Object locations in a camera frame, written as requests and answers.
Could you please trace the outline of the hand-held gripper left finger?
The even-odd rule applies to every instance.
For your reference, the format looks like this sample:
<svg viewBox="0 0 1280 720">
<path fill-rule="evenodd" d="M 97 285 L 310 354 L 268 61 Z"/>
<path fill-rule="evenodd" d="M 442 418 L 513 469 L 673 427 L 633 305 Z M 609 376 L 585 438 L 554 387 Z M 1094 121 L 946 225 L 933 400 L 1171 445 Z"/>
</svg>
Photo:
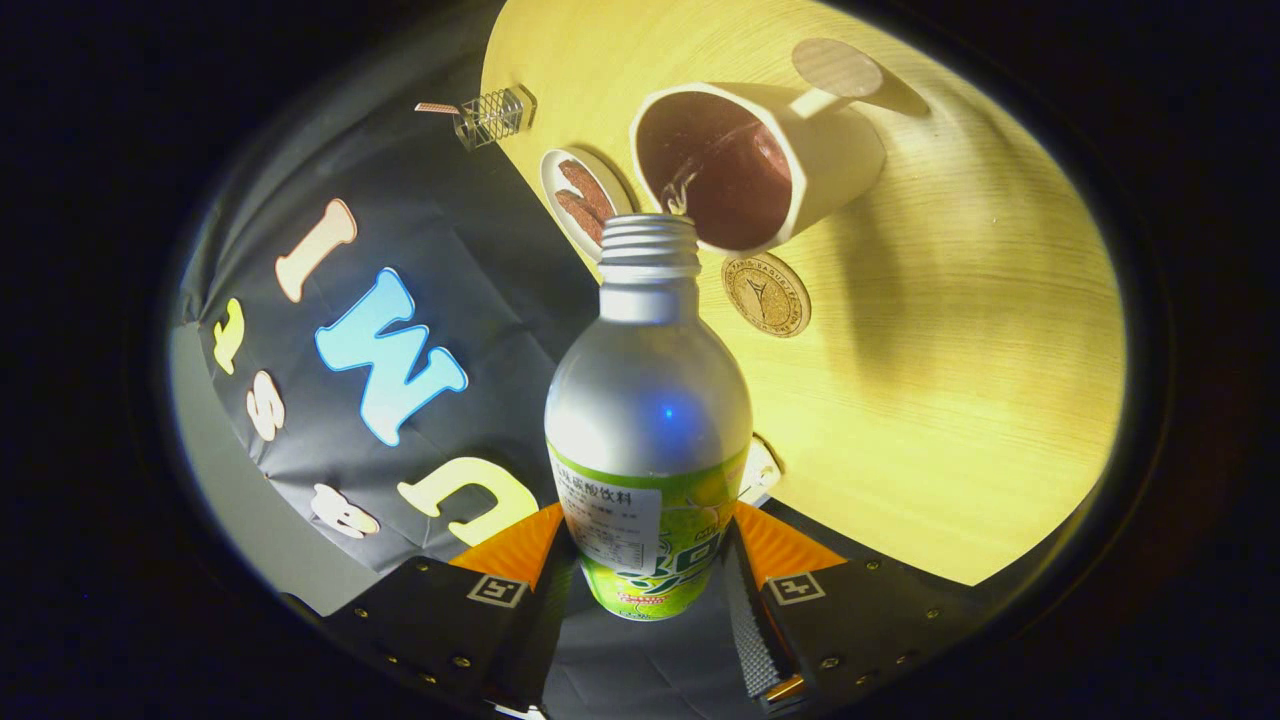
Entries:
<svg viewBox="0 0 1280 720">
<path fill-rule="evenodd" d="M 320 628 L 452 711 L 524 712 L 541 705 L 576 568 L 553 503 L 451 561 L 403 561 Z"/>
</svg>

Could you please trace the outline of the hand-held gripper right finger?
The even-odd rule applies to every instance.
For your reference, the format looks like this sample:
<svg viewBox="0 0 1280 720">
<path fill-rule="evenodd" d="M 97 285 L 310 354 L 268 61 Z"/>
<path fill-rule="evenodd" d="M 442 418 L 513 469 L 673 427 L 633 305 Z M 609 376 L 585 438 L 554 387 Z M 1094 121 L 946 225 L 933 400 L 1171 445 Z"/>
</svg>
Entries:
<svg viewBox="0 0 1280 720">
<path fill-rule="evenodd" d="M 767 714 L 833 714 L 980 634 L 998 601 L 863 544 L 740 502 L 721 544 L 748 696 Z"/>
</svg>

